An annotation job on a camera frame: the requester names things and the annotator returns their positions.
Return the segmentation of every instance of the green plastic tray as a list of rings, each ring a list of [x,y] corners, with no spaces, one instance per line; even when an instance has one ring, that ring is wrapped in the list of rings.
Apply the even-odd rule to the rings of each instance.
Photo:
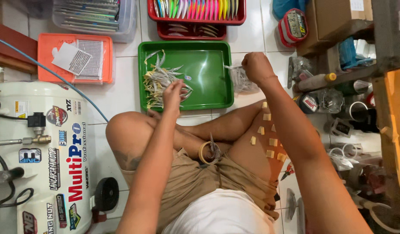
[[[144,60],[147,55],[157,50],[164,50],[166,60],[161,67],[179,67],[178,72],[184,75],[177,76],[184,79],[185,75],[191,80],[184,82],[193,88],[193,92],[186,101],[182,102],[181,110],[227,108],[233,104],[233,85],[228,69],[232,63],[230,46],[221,41],[159,41],[143,42],[138,46],[139,67],[139,97],[141,108],[147,110],[148,91],[143,85],[147,71],[152,71],[150,64],[155,64],[156,56]]]

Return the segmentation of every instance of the person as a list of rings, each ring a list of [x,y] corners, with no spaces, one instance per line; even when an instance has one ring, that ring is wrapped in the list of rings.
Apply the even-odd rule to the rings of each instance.
[[[305,114],[282,88],[267,57],[246,54],[248,78],[265,100],[197,126],[179,126],[182,81],[163,93],[164,112],[114,116],[106,137],[130,191],[117,234],[274,233],[278,175],[288,154],[315,233],[372,233]],[[271,114],[269,121],[264,114]],[[265,134],[258,133],[264,127]],[[199,149],[210,133],[223,157],[207,167]],[[250,143],[256,137],[256,144]],[[270,139],[277,139],[275,144]],[[275,157],[266,157],[266,151]]]

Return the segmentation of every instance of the air compressor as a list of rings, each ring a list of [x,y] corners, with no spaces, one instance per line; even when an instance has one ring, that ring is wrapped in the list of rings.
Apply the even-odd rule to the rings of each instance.
[[[114,178],[89,187],[87,122],[86,99],[67,85],[0,84],[0,233],[83,234],[92,209],[114,208]]]

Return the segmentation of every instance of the warning label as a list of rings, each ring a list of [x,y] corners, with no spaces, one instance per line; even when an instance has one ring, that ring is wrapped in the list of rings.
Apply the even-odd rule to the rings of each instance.
[[[28,116],[28,101],[16,101],[15,117],[26,119]]]

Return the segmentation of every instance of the yellow bottle cap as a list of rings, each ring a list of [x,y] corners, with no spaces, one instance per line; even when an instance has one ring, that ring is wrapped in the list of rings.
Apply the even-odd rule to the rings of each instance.
[[[337,75],[335,73],[330,73],[327,74],[324,78],[326,79],[327,82],[331,82],[337,78]]]

